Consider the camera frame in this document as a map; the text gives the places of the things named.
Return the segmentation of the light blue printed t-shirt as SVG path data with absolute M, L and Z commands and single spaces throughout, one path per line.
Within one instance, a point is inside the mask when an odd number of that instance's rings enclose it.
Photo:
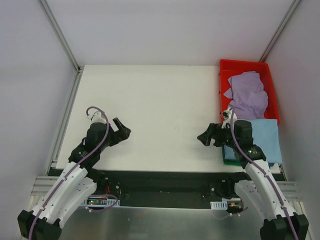
M 282 164 L 279 128 L 276 119 L 250 120 L 253 143 L 261 148 L 269 164 Z

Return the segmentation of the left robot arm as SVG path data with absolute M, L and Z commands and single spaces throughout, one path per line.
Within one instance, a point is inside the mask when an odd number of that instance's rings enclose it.
M 20 234 L 28 240 L 57 240 L 69 217 L 91 195 L 107 195 L 106 175 L 94 168 L 101 153 L 130 137 L 118 118 L 113 130 L 104 119 L 92 121 L 86 136 L 72 150 L 62 173 L 47 194 L 17 217 Z

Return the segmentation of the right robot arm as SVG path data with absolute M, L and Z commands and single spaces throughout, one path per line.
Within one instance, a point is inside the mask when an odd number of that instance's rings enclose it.
M 240 161 L 248 180 L 232 180 L 225 184 L 230 197 L 239 196 L 249 209 L 256 210 L 261 219 L 260 237 L 263 240 L 304 240 L 309 221 L 298 214 L 282 193 L 273 177 L 262 149 L 254 144 L 252 124 L 235 120 L 223 125 L 210 123 L 206 131 L 197 136 L 204 145 L 228 146 Z

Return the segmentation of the teal folded t-shirt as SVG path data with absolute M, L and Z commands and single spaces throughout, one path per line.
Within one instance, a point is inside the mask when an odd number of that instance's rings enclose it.
M 228 146 L 224 147 L 224 157 L 227 160 L 230 160 L 230 161 L 235 161 L 236 160 L 234 150 L 231 147 L 228 147 Z

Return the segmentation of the lavender t-shirt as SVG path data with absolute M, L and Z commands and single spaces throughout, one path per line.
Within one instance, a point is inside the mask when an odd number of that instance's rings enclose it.
M 268 106 L 268 94 L 256 71 L 247 71 L 228 78 L 230 88 L 224 96 L 230 99 L 229 108 L 233 108 L 239 119 L 264 119 Z

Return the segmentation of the green folded t-shirt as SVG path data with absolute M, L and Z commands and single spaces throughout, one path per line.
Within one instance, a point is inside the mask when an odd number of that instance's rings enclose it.
M 232 166 L 241 166 L 241 163 L 239 160 L 228 160 L 225 158 L 225 146 L 222 147 L 222 159 L 225 165 L 232 165 Z

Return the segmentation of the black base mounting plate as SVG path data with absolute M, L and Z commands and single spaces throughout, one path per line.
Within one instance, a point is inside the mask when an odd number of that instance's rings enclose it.
M 110 194 L 122 207 L 210 209 L 211 203 L 237 198 L 244 172 L 163 172 L 90 170 L 95 194 Z

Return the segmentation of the red plastic bin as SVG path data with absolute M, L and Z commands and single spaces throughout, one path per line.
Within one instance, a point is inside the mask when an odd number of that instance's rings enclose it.
M 219 61 L 220 111 L 234 107 L 245 119 L 273 119 L 280 123 L 271 71 L 267 63 Z

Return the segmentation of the left aluminium frame post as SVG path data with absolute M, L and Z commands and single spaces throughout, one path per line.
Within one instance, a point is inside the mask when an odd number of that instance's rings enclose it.
M 45 17 L 47 18 L 47 21 L 50 24 L 58 42 L 60 43 L 60 46 L 62 47 L 62 50 L 66 54 L 69 62 L 71 63 L 74 70 L 77 73 L 79 73 L 81 71 L 81 66 L 78 63 L 78 61 L 76 60 L 76 57 L 73 54 L 72 49 L 71 49 L 70 45 L 68 44 L 67 39 L 65 38 L 63 31 L 62 31 L 54 13 L 53 13 L 53 11 L 51 10 L 51 7 L 50 7 L 48 1 L 47 0 L 38 0 L 37 2 L 39 3 Z

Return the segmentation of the aluminium frame post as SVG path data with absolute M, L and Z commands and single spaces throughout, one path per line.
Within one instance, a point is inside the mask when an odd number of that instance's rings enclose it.
M 76 60 L 76 57 L 73 54 L 72 49 L 71 49 L 70 45 L 68 44 L 67 39 L 65 38 L 63 31 L 62 31 L 54 13 L 53 13 L 53 11 L 51 10 L 51 7 L 50 7 L 48 1 L 47 0 L 38 0 L 37 2 L 39 3 L 45 17 L 47 18 L 47 21 L 50 24 L 58 42 L 60 43 L 60 46 L 62 47 L 62 50 L 66 54 L 69 62 L 71 63 L 74 70 L 77 73 L 79 73 L 81 71 L 81 66 L 78 63 L 78 61 Z
M 293 19 L 294 15 L 300 8 L 301 4 L 304 0 L 293 0 L 289 5 L 286 13 L 284 14 L 282 20 L 280 21 L 278 27 L 276 28 L 275 32 L 273 33 L 271 39 L 269 40 L 266 48 L 264 49 L 261 57 L 259 58 L 260 63 L 265 63 L 268 59 L 269 55 L 273 51 L 274 47 L 276 46 L 278 40 L 281 38 L 282 34 L 288 27 L 290 21 Z

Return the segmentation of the right aluminium frame post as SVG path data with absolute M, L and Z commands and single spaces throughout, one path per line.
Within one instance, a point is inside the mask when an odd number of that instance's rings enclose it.
M 278 27 L 276 28 L 275 32 L 273 33 L 271 39 L 269 40 L 266 48 L 264 49 L 261 57 L 259 58 L 260 63 L 265 63 L 268 59 L 269 55 L 273 51 L 274 47 L 276 46 L 278 40 L 281 38 L 282 34 L 288 27 L 290 21 L 293 19 L 294 15 L 300 8 L 301 4 L 304 0 L 293 0 L 289 5 L 286 13 L 284 14 L 282 20 L 280 21 Z

